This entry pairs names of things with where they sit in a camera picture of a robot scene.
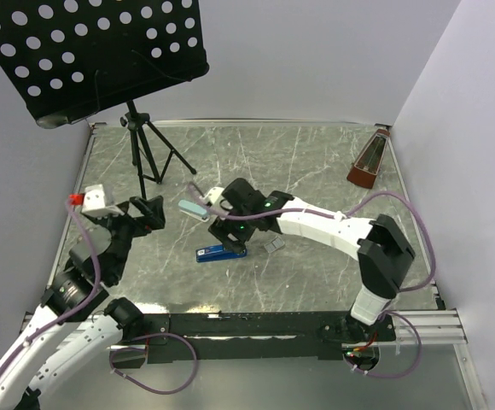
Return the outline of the staple strip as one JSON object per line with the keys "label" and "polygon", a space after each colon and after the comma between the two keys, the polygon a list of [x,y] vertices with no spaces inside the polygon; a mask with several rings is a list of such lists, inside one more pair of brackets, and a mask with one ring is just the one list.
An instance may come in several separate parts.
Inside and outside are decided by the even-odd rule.
{"label": "staple strip", "polygon": [[278,251],[279,249],[283,248],[284,245],[285,245],[285,242],[280,237],[275,237],[270,242],[265,244],[265,250],[269,254],[272,254],[272,253]]}

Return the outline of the blue black stapler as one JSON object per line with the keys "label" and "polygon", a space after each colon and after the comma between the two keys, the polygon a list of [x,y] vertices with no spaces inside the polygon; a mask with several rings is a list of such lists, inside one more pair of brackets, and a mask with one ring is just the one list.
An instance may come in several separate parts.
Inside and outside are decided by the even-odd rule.
{"label": "blue black stapler", "polygon": [[243,250],[240,253],[235,253],[226,249],[222,244],[206,246],[195,251],[195,259],[197,263],[241,259],[247,255],[248,252],[246,250]]}

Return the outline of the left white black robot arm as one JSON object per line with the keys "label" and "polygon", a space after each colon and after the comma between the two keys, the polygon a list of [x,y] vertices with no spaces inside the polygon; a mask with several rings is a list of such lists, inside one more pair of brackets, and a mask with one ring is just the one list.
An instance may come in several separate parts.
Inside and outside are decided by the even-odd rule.
{"label": "left white black robot arm", "polygon": [[66,202],[81,238],[69,251],[66,269],[55,275],[24,331],[0,359],[0,409],[37,409],[50,386],[76,372],[96,349],[134,343],[143,333],[143,313],[121,297],[108,303],[80,339],[60,346],[122,279],[133,240],[166,225],[162,196],[95,207],[89,206],[91,199],[86,194]]}

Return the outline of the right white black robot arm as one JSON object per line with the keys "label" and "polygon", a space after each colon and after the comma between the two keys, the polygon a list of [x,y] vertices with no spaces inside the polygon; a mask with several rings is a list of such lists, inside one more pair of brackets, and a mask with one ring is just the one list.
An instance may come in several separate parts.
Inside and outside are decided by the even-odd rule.
{"label": "right white black robot arm", "polygon": [[245,251],[256,231],[272,231],[310,239],[357,261],[362,284],[346,321],[357,340],[376,331],[376,321],[399,293],[416,256],[395,220],[385,214],[357,218],[279,190],[266,196],[242,178],[213,187],[201,200],[215,216],[209,232],[235,254]]}

